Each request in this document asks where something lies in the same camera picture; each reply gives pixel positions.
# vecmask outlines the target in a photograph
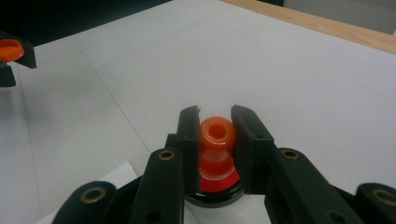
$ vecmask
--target red base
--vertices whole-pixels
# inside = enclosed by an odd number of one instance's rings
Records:
[[[234,169],[227,177],[220,180],[209,180],[201,177],[201,191],[216,193],[229,189],[239,181],[239,174]]]

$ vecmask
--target gray wall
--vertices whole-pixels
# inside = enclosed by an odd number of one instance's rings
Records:
[[[285,7],[383,33],[396,30],[396,0],[285,0]]]

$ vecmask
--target orange plastic part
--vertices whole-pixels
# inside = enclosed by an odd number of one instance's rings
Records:
[[[222,179],[233,170],[236,130],[227,119],[213,117],[201,124],[200,173],[203,178]]]
[[[0,62],[10,63],[18,60],[24,54],[20,41],[15,39],[0,39]]]

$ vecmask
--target orange object in holder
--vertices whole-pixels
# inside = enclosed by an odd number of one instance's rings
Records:
[[[10,63],[17,61],[24,54],[20,41],[15,39],[0,39],[0,62]]]
[[[232,173],[236,130],[227,119],[213,117],[201,124],[200,173],[203,178],[220,180]]]

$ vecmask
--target wooden edge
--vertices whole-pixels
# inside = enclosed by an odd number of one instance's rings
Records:
[[[260,13],[281,21],[303,26],[326,35],[336,36],[348,41],[362,44],[396,54],[396,36],[380,33],[340,21],[313,16],[296,10],[270,5],[257,0],[220,0],[237,7]]]

